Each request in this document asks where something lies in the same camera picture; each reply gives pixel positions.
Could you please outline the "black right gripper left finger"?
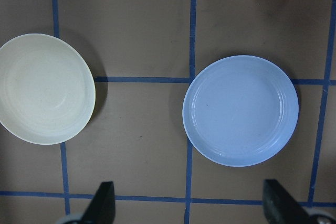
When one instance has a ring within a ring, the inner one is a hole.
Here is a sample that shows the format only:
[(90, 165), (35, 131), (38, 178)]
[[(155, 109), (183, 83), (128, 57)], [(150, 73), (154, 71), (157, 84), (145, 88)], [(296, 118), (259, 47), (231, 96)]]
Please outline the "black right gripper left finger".
[(114, 183), (102, 182), (83, 213), (64, 216), (58, 223), (113, 223), (115, 203)]

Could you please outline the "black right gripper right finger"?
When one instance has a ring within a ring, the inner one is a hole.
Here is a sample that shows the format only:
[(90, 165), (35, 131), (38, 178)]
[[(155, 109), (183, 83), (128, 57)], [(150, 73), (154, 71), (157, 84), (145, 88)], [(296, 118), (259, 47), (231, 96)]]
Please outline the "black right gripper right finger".
[(303, 208), (275, 179), (264, 180), (262, 203), (268, 223), (335, 223), (325, 211)]

